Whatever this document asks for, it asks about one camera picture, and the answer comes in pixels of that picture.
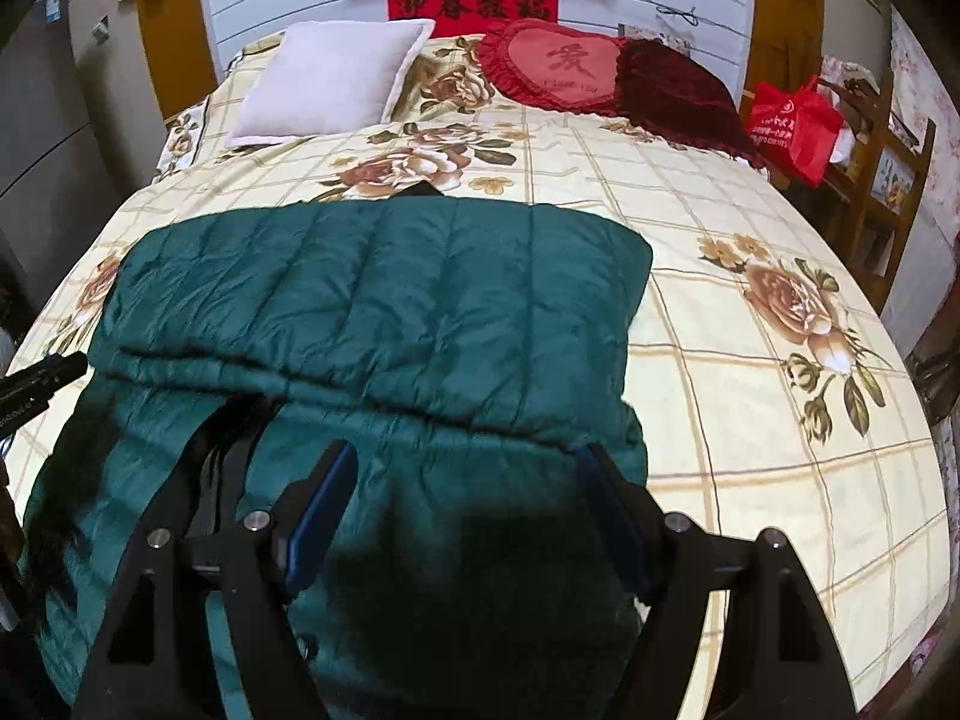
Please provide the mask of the floral cream bed quilt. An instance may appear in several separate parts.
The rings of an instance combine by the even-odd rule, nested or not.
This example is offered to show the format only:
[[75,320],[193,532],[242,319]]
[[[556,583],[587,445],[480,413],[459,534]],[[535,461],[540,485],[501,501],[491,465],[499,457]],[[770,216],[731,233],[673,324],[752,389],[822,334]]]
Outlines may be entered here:
[[122,255],[190,216],[299,200],[381,200],[416,179],[466,197],[607,216],[651,244],[630,330],[628,403],[654,494],[706,527],[794,541],[859,707],[877,706],[952,598],[947,499],[900,353],[853,275],[761,172],[597,115],[513,103],[475,37],[433,39],[392,122],[233,151],[228,133],[277,36],[247,44],[172,129],[14,355],[82,351]]

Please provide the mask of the white square pillow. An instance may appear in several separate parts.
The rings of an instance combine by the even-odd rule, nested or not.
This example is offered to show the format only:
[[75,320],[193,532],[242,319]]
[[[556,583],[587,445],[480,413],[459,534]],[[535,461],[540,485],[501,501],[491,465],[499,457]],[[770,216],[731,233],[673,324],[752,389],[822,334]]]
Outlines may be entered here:
[[301,21],[245,93],[228,145],[276,145],[389,122],[430,18]]

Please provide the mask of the dark red velvet cushion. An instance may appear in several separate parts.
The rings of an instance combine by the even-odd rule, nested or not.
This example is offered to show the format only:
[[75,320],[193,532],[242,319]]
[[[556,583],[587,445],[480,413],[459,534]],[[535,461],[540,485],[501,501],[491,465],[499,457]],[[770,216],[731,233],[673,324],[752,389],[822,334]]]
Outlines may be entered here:
[[763,166],[727,86],[658,41],[626,39],[622,44],[615,106],[633,125],[670,143],[717,149],[750,166]]

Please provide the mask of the red heart-shaped cushion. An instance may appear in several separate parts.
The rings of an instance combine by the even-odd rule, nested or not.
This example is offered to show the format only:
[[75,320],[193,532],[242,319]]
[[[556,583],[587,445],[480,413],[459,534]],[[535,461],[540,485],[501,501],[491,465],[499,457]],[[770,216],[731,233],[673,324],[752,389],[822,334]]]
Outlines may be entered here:
[[477,47],[485,78],[515,103],[569,114],[617,115],[621,37],[550,21],[503,21]]

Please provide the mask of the wooden chair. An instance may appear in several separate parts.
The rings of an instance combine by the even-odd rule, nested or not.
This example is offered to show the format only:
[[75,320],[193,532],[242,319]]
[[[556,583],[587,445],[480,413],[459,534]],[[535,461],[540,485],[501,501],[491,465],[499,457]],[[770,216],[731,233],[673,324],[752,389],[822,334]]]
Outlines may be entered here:
[[937,124],[910,127],[893,110],[895,73],[882,83],[818,86],[853,116],[850,159],[827,167],[817,190],[822,236],[875,310],[884,309],[923,200]]

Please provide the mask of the grey refrigerator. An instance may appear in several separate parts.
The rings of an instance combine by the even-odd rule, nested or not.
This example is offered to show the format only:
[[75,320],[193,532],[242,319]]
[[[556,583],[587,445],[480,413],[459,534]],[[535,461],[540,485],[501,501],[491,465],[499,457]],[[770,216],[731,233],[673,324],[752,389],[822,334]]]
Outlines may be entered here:
[[34,5],[2,50],[2,270],[32,309],[149,183],[163,140],[137,13]]

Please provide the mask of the green puffer jacket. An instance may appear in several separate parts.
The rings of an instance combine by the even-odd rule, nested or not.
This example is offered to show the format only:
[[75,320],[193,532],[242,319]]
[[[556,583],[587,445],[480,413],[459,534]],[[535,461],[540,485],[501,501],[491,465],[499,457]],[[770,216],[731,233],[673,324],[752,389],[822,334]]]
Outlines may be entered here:
[[234,394],[278,413],[244,509],[332,440],[358,486],[291,605],[338,717],[596,718],[638,619],[576,488],[603,445],[647,472],[623,398],[652,252],[553,205],[397,197],[200,216],[122,262],[93,376],[32,486],[37,647],[73,699],[145,505]]

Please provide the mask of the red plastic bag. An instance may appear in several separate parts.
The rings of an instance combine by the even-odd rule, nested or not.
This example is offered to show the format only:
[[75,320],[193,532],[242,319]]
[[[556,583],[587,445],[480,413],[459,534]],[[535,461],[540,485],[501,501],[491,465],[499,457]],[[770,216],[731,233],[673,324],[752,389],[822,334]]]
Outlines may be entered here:
[[793,93],[759,82],[745,130],[771,166],[817,188],[843,124],[843,115],[818,93],[818,78],[811,76]]

